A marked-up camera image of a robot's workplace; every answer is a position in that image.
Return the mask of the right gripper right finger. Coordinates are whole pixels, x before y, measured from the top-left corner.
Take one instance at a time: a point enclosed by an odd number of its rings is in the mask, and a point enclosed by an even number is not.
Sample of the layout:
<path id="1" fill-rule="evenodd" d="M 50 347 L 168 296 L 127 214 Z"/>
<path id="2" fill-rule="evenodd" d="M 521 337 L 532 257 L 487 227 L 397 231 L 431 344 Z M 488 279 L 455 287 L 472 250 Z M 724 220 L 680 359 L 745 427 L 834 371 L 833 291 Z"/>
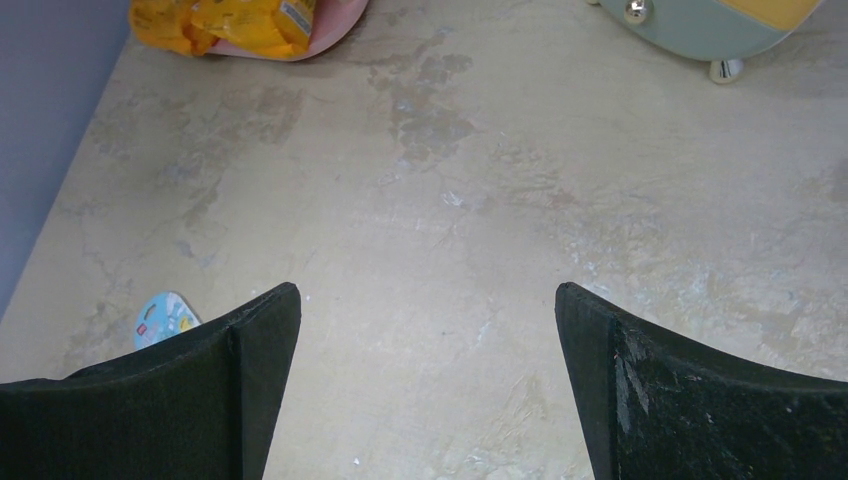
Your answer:
<path id="1" fill-rule="evenodd" d="M 560 285 L 559 339 L 598 479 L 843 479 L 847 386 L 748 361 Z"/>

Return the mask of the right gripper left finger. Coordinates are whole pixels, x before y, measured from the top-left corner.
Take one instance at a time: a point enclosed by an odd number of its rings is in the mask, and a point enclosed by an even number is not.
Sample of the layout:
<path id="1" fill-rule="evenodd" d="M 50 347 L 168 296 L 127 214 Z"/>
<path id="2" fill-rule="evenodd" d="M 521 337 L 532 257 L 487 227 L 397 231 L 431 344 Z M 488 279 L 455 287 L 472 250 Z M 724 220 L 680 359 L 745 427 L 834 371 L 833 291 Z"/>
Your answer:
<path id="1" fill-rule="evenodd" d="M 301 323 L 283 283 L 61 379 L 1 387 L 5 479 L 259 479 Z"/>

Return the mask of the orange gummy candy bag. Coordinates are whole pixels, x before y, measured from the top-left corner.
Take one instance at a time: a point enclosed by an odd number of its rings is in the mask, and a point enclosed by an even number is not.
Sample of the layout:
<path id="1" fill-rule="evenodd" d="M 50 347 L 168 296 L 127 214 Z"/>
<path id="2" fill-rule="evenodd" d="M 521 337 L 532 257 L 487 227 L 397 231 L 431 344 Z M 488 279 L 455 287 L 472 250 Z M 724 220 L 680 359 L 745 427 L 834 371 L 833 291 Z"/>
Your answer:
<path id="1" fill-rule="evenodd" d="M 147 46 L 184 56 L 202 56 L 218 38 L 192 23 L 197 5 L 193 0 L 132 0 L 129 25 Z"/>
<path id="2" fill-rule="evenodd" d="M 274 59 L 306 53 L 314 0 L 200 1 L 192 24 L 245 51 Z"/>

